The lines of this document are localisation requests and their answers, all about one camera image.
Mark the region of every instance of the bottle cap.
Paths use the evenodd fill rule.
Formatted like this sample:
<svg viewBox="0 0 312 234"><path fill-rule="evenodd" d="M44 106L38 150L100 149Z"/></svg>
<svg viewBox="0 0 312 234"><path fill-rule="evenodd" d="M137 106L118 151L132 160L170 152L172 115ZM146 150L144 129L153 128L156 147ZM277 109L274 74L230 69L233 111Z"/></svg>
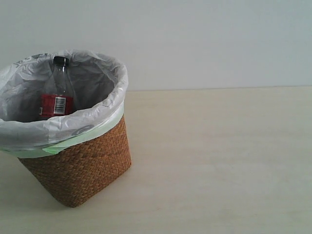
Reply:
<svg viewBox="0 0 312 234"><path fill-rule="evenodd" d="M55 56L53 63L57 66L66 67L69 65L69 59L63 56Z"/></svg>

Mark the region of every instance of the wicker basket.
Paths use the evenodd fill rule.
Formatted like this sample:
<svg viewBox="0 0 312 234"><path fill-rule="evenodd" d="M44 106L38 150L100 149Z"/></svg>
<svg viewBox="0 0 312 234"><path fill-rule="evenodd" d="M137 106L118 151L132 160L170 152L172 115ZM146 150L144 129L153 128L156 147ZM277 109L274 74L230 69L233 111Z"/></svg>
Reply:
<svg viewBox="0 0 312 234"><path fill-rule="evenodd" d="M57 155L19 160L57 201L77 207L131 166L124 117L104 135Z"/></svg>

